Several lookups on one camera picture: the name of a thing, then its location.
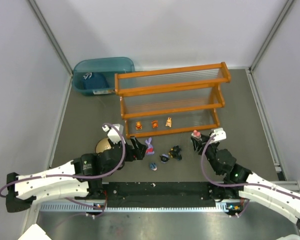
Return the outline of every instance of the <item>metal edge strip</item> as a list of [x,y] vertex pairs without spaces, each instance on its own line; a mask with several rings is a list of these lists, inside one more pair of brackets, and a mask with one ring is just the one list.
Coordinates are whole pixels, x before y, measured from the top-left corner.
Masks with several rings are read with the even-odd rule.
[[[67,104],[68,104],[70,91],[71,91],[71,88],[72,88],[71,83],[72,83],[72,74],[69,77],[67,90],[65,91],[64,96],[63,96],[63,103],[62,103],[60,115],[58,117],[59,120],[58,120],[57,127],[56,127],[56,130],[55,130],[55,136],[54,136],[51,148],[49,150],[50,154],[49,154],[49,159],[48,159],[48,165],[46,167],[47,169],[49,169],[50,165],[53,162],[54,156],[55,156],[55,151],[56,151],[56,147],[57,147],[57,143],[58,143],[58,138],[59,138],[62,122],[64,120],[64,116],[65,116],[65,113],[66,113],[66,108],[67,108]],[[23,225],[22,225],[22,228],[21,228],[20,235],[24,234],[25,231],[32,224],[35,224],[37,222],[37,218],[38,218],[38,215],[39,215],[40,208],[41,208],[41,204],[37,204],[37,205],[31,206],[31,208],[27,210],[25,218],[24,218],[24,222],[23,222]]]
[[284,162],[281,161],[280,152],[276,145],[276,141],[275,141],[275,138],[273,135],[273,130],[268,121],[268,117],[267,117],[265,107],[264,107],[265,105],[259,94],[259,89],[258,89],[258,85],[256,83],[256,78],[254,77],[254,74],[251,73],[251,71],[249,69],[246,69],[245,71],[246,71],[246,75],[248,77],[248,81],[249,81],[252,95],[253,95],[253,98],[254,98],[254,101],[256,104],[256,108],[259,113],[259,117],[261,120],[261,124],[263,127],[266,141],[268,143],[268,147],[269,147],[269,150],[270,150],[270,153],[272,156],[274,166],[275,166],[276,170],[279,170],[278,167],[280,167],[285,179],[289,180],[289,178],[287,178],[288,177],[287,169],[285,168]]
[[60,58],[61,62],[63,63],[65,69],[69,72],[69,74],[72,74],[72,68],[64,54],[64,52],[62,51],[60,45],[58,44],[57,39],[55,38],[53,32],[51,31],[45,17],[43,16],[39,6],[36,3],[36,0],[26,0],[30,6],[30,8],[32,9],[34,15],[36,16],[36,18],[38,19],[40,25],[43,28],[43,31],[46,33],[52,47],[54,48],[56,54],[58,55],[58,57]]
[[272,181],[272,183],[296,193],[300,192],[297,181]]
[[[228,212],[226,202],[216,202],[214,207],[107,207],[105,212],[108,213],[217,213]],[[101,210],[93,209],[77,205],[72,202],[44,202],[40,206],[40,212],[101,212]]]
[[259,52],[257,53],[256,57],[254,58],[252,65],[250,67],[251,72],[253,72],[256,67],[258,66],[261,58],[263,57],[264,53],[266,52],[268,46],[270,45],[272,39],[276,35],[278,29],[282,25],[284,19],[287,17],[288,13],[292,9],[293,4],[295,3],[295,0],[287,0],[283,9],[281,10],[277,20],[275,21],[273,27],[271,28],[268,36],[264,40]]

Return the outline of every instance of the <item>pink toy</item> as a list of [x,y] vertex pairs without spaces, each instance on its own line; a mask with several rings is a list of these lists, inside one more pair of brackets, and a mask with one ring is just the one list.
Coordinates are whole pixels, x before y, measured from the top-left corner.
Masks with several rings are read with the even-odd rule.
[[194,130],[191,135],[197,139],[201,138],[201,133],[197,130]]
[[148,148],[145,151],[146,155],[153,155],[153,154],[155,154],[154,146],[151,145],[151,141],[152,141],[151,137],[149,137],[147,140],[145,140],[145,143],[148,145]]

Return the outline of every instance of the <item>small toy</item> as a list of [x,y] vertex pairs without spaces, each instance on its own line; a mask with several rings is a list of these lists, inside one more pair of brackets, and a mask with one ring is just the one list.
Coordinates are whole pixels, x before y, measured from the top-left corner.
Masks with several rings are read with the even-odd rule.
[[151,137],[149,137],[147,140],[145,140],[145,143],[148,145],[148,148],[145,151],[146,155],[153,155],[153,154],[155,154],[154,146],[151,145],[151,141],[152,141]]
[[140,121],[137,121],[137,122],[135,123],[135,129],[136,129],[136,130],[142,130],[142,125],[141,125],[141,122],[140,122]]
[[158,120],[154,120],[151,122],[152,123],[152,128],[155,129],[158,127]]
[[172,158],[180,161],[180,160],[182,160],[182,156],[181,156],[180,152],[181,152],[181,148],[177,145],[177,146],[174,146],[173,148],[171,148],[171,150],[169,151],[169,155]]
[[160,156],[160,159],[161,159],[161,162],[165,164],[165,163],[168,162],[169,156],[168,156],[167,154],[162,154],[162,155]]
[[194,130],[193,133],[191,133],[191,136],[196,138],[196,139],[200,139],[201,138],[201,133],[197,130]]
[[105,76],[100,72],[87,72],[81,80],[83,89],[104,89],[109,88],[109,84]]
[[155,164],[154,162],[150,163],[149,165],[150,169],[153,170],[153,171],[157,171],[157,164]]
[[169,128],[172,127],[171,117],[168,117],[168,119],[167,119],[167,121],[166,121],[166,123],[165,123],[165,126],[166,126],[166,127],[169,127]]

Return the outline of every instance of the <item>orange wooden shelf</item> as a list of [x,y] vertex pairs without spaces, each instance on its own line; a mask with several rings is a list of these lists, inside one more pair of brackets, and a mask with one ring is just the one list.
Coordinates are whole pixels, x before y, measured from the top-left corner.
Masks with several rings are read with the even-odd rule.
[[[125,120],[127,137],[149,137],[164,134],[189,132],[217,128],[220,123],[217,108],[225,106],[220,84],[231,81],[224,62],[209,65],[179,67],[154,71],[142,71],[115,75],[115,92],[120,96],[121,117]],[[136,121],[150,124],[151,121],[171,115],[183,119],[191,112],[211,110],[213,123],[166,127],[135,132]]]

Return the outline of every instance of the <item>black toy figure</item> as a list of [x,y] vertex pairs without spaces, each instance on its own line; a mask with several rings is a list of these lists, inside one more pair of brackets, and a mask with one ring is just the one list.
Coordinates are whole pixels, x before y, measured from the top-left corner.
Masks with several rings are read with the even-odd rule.
[[161,160],[162,163],[165,164],[165,163],[168,162],[169,156],[168,156],[167,154],[162,154],[162,155],[160,156],[160,160]]
[[169,151],[169,155],[172,158],[180,161],[180,160],[182,160],[182,156],[181,156],[180,152],[181,152],[181,148],[177,145],[177,146],[174,146],[173,148],[171,148],[171,150]]

